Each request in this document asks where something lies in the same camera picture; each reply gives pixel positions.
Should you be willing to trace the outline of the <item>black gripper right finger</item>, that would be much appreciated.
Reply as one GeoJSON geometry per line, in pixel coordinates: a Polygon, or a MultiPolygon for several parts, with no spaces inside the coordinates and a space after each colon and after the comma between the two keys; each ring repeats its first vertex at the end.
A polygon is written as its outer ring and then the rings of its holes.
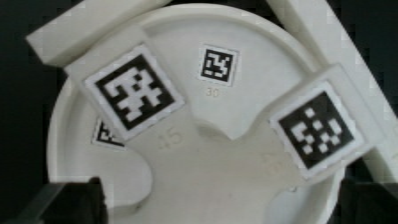
{"type": "Polygon", "coordinates": [[[344,180],[335,224],[398,224],[398,183],[344,180]]]}

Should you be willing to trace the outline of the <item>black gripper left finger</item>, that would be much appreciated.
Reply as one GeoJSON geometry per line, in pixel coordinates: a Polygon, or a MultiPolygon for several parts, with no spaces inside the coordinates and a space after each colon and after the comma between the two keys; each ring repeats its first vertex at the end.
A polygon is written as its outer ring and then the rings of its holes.
{"type": "Polygon", "coordinates": [[[102,179],[51,183],[35,197],[15,224],[109,224],[102,179]]]}

